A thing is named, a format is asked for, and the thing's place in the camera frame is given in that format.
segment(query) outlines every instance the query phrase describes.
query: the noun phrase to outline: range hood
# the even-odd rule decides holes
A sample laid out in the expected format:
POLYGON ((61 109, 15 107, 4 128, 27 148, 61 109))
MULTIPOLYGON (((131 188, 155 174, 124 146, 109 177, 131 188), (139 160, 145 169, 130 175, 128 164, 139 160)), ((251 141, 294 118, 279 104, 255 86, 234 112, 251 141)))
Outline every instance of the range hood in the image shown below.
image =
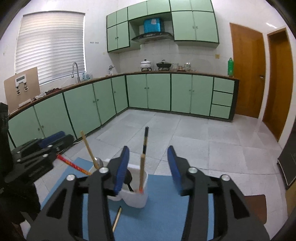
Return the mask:
POLYGON ((151 32, 151 33, 141 34, 133 38, 132 40, 139 42, 141 44, 145 44, 148 42, 161 40, 161 39, 174 39, 174 37, 167 32, 151 32))

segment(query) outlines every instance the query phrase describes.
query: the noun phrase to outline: white window blind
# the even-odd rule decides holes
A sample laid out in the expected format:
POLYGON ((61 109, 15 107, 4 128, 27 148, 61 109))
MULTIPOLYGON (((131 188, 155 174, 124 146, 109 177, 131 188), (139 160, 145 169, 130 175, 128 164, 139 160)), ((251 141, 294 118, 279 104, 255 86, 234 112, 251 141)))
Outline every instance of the white window blind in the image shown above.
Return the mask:
POLYGON ((84 14, 76 12, 24 15, 17 38, 15 72, 37 67, 40 84, 71 75, 73 62, 80 73, 84 72, 83 19, 84 14))

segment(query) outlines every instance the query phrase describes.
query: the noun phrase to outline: blue mat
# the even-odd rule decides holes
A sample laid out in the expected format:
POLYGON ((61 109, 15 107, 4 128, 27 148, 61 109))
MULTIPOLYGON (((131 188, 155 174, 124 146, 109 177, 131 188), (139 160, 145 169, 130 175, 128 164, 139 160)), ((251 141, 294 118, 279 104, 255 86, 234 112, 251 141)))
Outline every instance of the blue mat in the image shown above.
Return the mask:
MULTIPOLYGON (((92 167, 92 163, 77 158, 74 163, 85 170, 92 167)), ((42 207, 69 174, 77 177, 83 173, 68 167, 56 182, 42 207)), ((181 197, 177 193, 171 176, 149 175, 148 201, 144 208, 137 209, 127 206, 123 200, 114 202, 108 200, 110 218, 113 222, 119 206, 122 212, 114 232, 117 241, 180 241, 184 229, 189 197, 181 197)), ((213 196, 209 194, 209 226, 207 239, 213 239, 214 214, 213 196)), ((87 194, 83 200, 83 238, 88 240, 87 224, 87 194)))

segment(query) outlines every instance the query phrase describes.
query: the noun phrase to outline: cooking pot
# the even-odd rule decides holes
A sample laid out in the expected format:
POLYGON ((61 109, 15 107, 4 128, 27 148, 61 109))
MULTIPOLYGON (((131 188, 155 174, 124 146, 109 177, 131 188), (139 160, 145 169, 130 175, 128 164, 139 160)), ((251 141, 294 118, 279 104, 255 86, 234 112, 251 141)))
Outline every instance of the cooking pot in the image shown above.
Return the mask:
POLYGON ((172 65, 171 63, 166 62, 164 59, 156 64, 158 68, 170 68, 170 66, 172 65))
POLYGON ((151 68, 151 62, 144 59, 144 61, 141 62, 141 69, 150 69, 151 68))

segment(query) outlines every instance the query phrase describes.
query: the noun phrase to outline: metal screw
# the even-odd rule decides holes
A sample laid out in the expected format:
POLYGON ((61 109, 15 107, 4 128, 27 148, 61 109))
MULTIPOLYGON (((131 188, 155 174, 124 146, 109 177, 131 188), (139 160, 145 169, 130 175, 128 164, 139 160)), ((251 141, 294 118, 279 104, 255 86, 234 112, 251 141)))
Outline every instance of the metal screw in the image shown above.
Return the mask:
POLYGON ((68 181, 73 181, 73 180, 75 179, 75 175, 70 174, 70 175, 68 175, 68 176, 66 177, 66 179, 67 179, 68 181))
POLYGON ((102 167, 102 168, 99 169, 100 173, 107 173, 108 171, 109 171, 108 167, 102 167))
POLYGON ((190 167, 190 168, 188 168, 188 172, 190 172, 190 173, 197 173, 197 169, 195 168, 195 167, 190 167))
POLYGON ((228 176, 226 174, 222 175, 221 178, 222 178, 223 181, 226 181, 226 182, 230 180, 230 176, 228 176))

